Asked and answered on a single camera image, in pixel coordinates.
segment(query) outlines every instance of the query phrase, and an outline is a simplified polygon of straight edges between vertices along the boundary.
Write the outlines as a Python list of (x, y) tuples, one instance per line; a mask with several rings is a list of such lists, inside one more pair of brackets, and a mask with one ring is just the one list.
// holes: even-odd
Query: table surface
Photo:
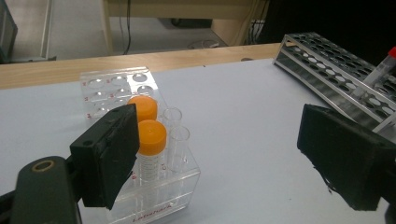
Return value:
[(326, 105), (272, 59), (257, 60), (276, 51), (265, 45), (1, 65), (17, 77), (0, 90), (0, 194), (15, 188), (30, 161), (70, 155), (86, 129), (79, 72), (147, 65), (166, 103), (183, 112), (202, 171), (189, 207), (156, 223), (384, 223), (384, 200), (375, 212), (354, 211), (297, 148), (304, 104)]

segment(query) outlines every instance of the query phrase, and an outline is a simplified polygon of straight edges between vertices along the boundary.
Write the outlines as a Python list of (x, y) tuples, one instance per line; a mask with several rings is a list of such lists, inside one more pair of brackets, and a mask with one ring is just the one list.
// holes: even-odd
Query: orange cap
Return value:
[(154, 156), (163, 151), (166, 145), (166, 129), (157, 120), (146, 119), (138, 124), (139, 153), (144, 156)]
[(137, 122), (157, 118), (157, 102), (149, 96), (139, 95), (131, 98), (128, 105), (136, 104)]

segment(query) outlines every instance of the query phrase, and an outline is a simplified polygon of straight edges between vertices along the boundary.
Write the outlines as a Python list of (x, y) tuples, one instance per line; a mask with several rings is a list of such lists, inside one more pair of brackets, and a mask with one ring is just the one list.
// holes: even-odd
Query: red cap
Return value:
[(388, 55), (392, 56), (393, 58), (396, 58), (396, 46), (393, 47), (393, 49), (391, 49), (391, 50), (388, 52)]

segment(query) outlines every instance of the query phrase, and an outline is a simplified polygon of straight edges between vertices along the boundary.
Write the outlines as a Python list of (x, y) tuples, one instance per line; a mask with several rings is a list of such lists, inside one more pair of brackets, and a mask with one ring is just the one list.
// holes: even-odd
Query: test tube rack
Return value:
[[(396, 84), (386, 80), (378, 89), (368, 87), (363, 80), (375, 67), (316, 33), (285, 35), (274, 64), (375, 133), (395, 122)], [(351, 96), (357, 88), (364, 90), (360, 99)]]
[[(107, 111), (125, 105), (131, 97), (147, 95), (158, 103), (158, 121), (167, 108), (153, 75), (147, 67), (133, 67), (81, 73), (80, 87), (88, 126)], [(166, 150), (160, 159), (159, 177), (148, 183), (139, 178), (136, 160), (113, 208), (84, 208), (84, 223), (149, 223), (188, 206), (200, 176), (200, 168), (189, 149), (181, 171), (166, 167)]]

